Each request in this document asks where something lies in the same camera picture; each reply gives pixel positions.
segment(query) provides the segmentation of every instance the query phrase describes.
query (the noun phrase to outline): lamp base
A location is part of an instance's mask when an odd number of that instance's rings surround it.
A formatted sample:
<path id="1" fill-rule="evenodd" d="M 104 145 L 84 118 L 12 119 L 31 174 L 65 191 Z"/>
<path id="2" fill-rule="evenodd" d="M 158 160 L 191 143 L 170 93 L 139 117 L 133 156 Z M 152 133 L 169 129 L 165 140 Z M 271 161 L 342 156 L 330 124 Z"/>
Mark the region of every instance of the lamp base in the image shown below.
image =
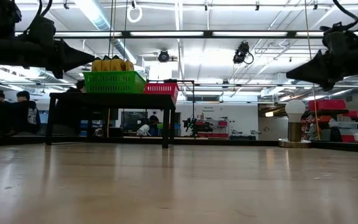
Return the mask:
<path id="1" fill-rule="evenodd" d="M 300 148 L 307 149 L 311 147 L 311 142 L 306 140 L 301 140 L 300 142 L 291 142 L 288 139 L 279 139 L 278 146 L 280 147 L 289 147 L 289 148 Z"/>

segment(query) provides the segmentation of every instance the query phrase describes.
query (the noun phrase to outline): yellow object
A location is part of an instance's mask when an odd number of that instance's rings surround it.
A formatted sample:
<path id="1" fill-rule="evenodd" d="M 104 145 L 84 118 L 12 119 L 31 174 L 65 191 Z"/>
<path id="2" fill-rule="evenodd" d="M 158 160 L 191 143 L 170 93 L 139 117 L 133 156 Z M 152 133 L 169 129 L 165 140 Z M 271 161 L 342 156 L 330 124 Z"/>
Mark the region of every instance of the yellow object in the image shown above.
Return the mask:
<path id="1" fill-rule="evenodd" d="M 101 72 L 102 71 L 102 60 L 95 60 L 92 62 L 92 72 Z"/>
<path id="2" fill-rule="evenodd" d="M 123 59 L 113 59 L 111 60 L 111 70 L 115 71 L 126 71 L 126 65 Z"/>
<path id="3" fill-rule="evenodd" d="M 103 60 L 102 61 L 102 72 L 110 72 L 111 71 L 111 60 Z"/>
<path id="4" fill-rule="evenodd" d="M 125 62 L 125 68 L 127 71 L 134 71 L 135 68 L 134 68 L 134 64 L 132 62 L 130 62 L 129 60 L 127 60 Z"/>

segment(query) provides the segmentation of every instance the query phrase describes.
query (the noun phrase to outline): wooden floor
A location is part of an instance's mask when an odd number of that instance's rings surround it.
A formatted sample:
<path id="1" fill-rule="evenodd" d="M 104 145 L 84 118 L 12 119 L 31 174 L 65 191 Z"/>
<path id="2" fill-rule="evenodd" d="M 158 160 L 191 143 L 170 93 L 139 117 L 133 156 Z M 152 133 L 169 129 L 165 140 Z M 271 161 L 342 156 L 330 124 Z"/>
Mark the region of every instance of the wooden floor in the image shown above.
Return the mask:
<path id="1" fill-rule="evenodd" d="M 358 224 L 358 153 L 0 147 L 0 224 Z"/>

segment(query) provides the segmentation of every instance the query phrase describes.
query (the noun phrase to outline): green basket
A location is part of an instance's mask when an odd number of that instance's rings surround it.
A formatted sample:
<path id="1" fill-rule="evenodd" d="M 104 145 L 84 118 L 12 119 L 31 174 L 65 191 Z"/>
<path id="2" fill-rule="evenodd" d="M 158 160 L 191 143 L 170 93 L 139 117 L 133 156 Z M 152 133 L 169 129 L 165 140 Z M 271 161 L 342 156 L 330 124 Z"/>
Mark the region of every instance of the green basket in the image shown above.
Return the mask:
<path id="1" fill-rule="evenodd" d="M 143 93 L 146 81 L 135 71 L 84 72 L 87 93 Z"/>

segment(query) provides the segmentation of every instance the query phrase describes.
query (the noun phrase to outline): table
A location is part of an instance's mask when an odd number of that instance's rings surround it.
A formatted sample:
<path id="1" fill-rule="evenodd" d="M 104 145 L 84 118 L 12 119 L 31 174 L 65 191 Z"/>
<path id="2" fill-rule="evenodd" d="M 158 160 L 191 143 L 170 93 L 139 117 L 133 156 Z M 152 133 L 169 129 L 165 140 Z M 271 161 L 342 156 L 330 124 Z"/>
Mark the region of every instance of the table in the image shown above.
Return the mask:
<path id="1" fill-rule="evenodd" d="M 123 93 L 51 93 L 49 116 L 45 143 L 53 142 L 53 116 L 56 100 L 71 100 L 83 107 L 92 109 L 124 108 L 124 109 L 160 109 L 163 110 L 162 147 L 169 148 L 175 135 L 175 104 L 170 95 L 158 94 L 123 94 Z"/>

